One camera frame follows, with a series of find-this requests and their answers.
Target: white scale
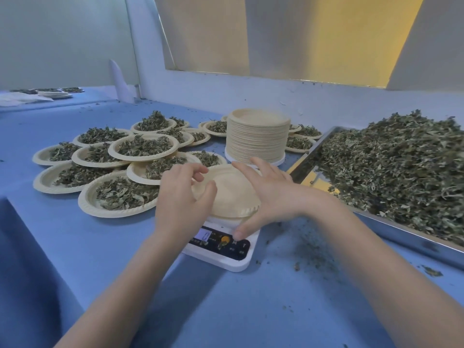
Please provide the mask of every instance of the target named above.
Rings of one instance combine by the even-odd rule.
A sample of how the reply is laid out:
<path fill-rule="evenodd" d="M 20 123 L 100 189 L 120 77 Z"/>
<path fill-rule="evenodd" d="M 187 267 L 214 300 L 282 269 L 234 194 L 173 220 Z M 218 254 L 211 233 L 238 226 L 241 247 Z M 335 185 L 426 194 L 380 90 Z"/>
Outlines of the white scale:
<path fill-rule="evenodd" d="M 250 264 L 260 231 L 236 242 L 232 234 L 240 222 L 236 218 L 209 217 L 182 252 L 232 272 L 243 271 Z"/>

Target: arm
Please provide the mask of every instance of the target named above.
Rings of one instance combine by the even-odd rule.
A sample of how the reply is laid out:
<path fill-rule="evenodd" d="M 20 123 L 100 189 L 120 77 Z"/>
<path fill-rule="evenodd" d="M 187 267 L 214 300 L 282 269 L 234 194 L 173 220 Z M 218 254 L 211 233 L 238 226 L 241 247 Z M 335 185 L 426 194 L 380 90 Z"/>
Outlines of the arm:
<path fill-rule="evenodd" d="M 464 309 L 387 246 L 334 196 L 291 182 L 285 172 L 253 158 L 263 177 L 233 163 L 251 182 L 261 207 L 235 231 L 246 238 L 275 221 L 315 220 L 351 279 L 400 348 L 464 347 Z"/>
<path fill-rule="evenodd" d="M 125 348 L 136 334 L 166 271 L 196 234 L 216 197 L 208 183 L 196 201 L 192 176 L 202 181 L 208 169 L 200 164 L 176 165 L 163 174 L 156 210 L 156 232 L 131 259 L 126 269 L 89 307 L 55 348 Z"/>

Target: metal tray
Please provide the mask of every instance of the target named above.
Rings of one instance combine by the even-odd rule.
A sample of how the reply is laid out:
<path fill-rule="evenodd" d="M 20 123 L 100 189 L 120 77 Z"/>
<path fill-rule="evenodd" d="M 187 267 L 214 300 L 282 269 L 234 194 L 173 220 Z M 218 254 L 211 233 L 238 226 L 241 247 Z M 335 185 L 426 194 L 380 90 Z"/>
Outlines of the metal tray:
<path fill-rule="evenodd" d="M 316 156 L 316 153 L 322 147 L 324 142 L 330 139 L 330 137 L 335 133 L 341 132 L 345 129 L 348 128 L 339 126 L 330 128 L 325 134 L 323 134 L 321 139 L 319 139 L 316 144 L 313 145 L 305 155 L 303 155 L 304 159 L 290 173 L 295 183 L 301 183 L 311 171 L 314 171 L 317 174 L 314 181 L 317 179 L 323 179 L 330 182 L 321 172 L 317 172 L 316 164 L 311 166 L 308 165 L 308 163 Z M 356 208 L 351 209 L 366 226 L 380 237 L 464 270 L 463 247 L 381 218 L 380 216 L 372 215 L 367 211 L 362 211 Z"/>

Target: white round base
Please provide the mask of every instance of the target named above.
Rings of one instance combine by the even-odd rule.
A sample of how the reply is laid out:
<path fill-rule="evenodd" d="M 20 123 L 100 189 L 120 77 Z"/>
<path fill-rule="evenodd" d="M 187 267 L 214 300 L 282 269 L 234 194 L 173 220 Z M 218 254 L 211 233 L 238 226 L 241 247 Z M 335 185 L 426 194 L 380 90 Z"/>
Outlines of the white round base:
<path fill-rule="evenodd" d="M 227 153 L 227 150 L 225 148 L 224 148 L 224 155 L 225 155 L 225 158 L 228 159 L 230 162 L 237 161 Z M 271 165 L 280 166 L 281 164 L 283 164 L 284 161 L 285 161 L 285 152 L 283 152 L 283 156 L 279 161 L 272 162 Z M 258 169 L 258 167 L 256 167 L 253 164 L 247 164 L 247 165 L 251 166 L 252 168 Z"/>

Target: right hand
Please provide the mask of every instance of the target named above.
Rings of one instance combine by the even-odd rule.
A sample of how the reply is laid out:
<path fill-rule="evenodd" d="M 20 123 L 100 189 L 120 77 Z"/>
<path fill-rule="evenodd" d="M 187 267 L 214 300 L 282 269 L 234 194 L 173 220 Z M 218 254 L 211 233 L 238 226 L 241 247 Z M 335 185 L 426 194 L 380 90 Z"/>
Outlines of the right hand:
<path fill-rule="evenodd" d="M 250 161 L 259 168 L 262 177 L 244 163 L 233 162 L 232 165 L 250 181 L 261 200 L 261 206 L 235 229 L 233 238 L 236 241 L 247 238 L 271 222 L 286 221 L 304 215 L 309 208 L 308 204 L 314 198 L 312 188 L 293 183 L 287 172 L 257 157 L 252 157 Z"/>

